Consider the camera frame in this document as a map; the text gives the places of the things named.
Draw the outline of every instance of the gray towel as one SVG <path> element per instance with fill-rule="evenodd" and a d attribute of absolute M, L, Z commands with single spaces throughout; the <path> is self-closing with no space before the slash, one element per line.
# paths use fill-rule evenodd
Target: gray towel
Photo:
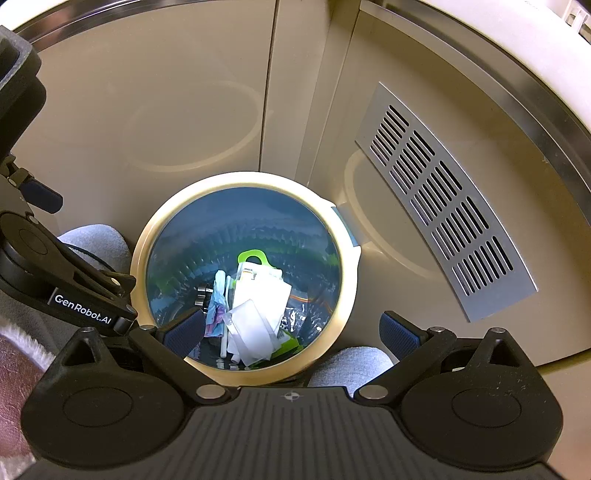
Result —
<path fill-rule="evenodd" d="M 393 363 L 384 352 L 369 346 L 341 350 L 319 366 L 309 387 L 346 387 L 349 395 L 383 374 Z"/>

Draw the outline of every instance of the vent slot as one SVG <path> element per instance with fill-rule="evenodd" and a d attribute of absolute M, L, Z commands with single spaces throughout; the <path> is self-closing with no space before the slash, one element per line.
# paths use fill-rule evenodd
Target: vent slot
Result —
<path fill-rule="evenodd" d="M 417 225 L 469 320 L 536 291 L 515 245 L 461 165 L 382 84 L 356 142 Z"/>

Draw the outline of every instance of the metal trim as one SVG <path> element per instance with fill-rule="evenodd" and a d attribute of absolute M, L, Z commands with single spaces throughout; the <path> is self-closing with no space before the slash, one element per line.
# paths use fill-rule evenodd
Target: metal trim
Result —
<path fill-rule="evenodd" d="M 591 133 L 534 73 L 419 0 L 362 0 L 360 9 L 419 41 L 482 89 L 544 154 L 591 225 Z"/>
<path fill-rule="evenodd" d="M 37 51 L 42 51 L 113 20 L 203 1 L 209 0 L 67 0 L 16 28 L 15 33 L 33 44 Z"/>

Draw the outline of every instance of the trash bin lid rim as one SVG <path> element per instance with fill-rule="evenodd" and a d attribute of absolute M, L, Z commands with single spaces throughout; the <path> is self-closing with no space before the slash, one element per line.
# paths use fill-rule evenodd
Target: trash bin lid rim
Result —
<path fill-rule="evenodd" d="M 224 173 L 189 185 L 158 209 L 139 237 L 131 263 L 131 274 L 137 279 L 136 286 L 131 293 L 131 303 L 138 311 L 139 324 L 155 324 L 146 293 L 145 273 L 150 252 L 158 236 L 168 222 L 190 203 L 210 193 L 237 187 L 274 190 L 284 193 L 308 207 L 329 231 L 340 260 L 340 292 L 335 310 L 324 330 L 298 354 L 280 364 L 250 371 L 222 370 L 192 359 L 186 359 L 190 365 L 222 385 L 263 385 L 288 378 L 304 370 L 326 353 L 345 327 L 353 308 L 361 248 L 353 246 L 349 232 L 341 218 L 332 209 L 334 204 L 328 200 L 324 200 L 297 182 L 256 171 Z"/>

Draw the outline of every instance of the beige cabinet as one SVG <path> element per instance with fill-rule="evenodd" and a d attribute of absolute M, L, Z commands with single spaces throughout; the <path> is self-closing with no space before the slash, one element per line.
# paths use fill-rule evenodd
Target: beige cabinet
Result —
<path fill-rule="evenodd" d="M 431 249 L 355 142 L 378 83 L 430 129 L 504 225 L 538 292 L 468 322 Z M 413 38 L 360 12 L 311 172 L 362 245 L 355 307 L 337 346 L 381 346 L 378 319 L 395 310 L 458 336 L 509 329 L 535 364 L 591 346 L 591 234 L 540 150 L 473 82 Z"/>
<path fill-rule="evenodd" d="M 187 185 L 258 170 L 274 5 L 176 5 L 41 51 L 47 103 L 14 148 L 64 197 L 40 220 L 54 233 L 107 223 L 133 245 Z"/>

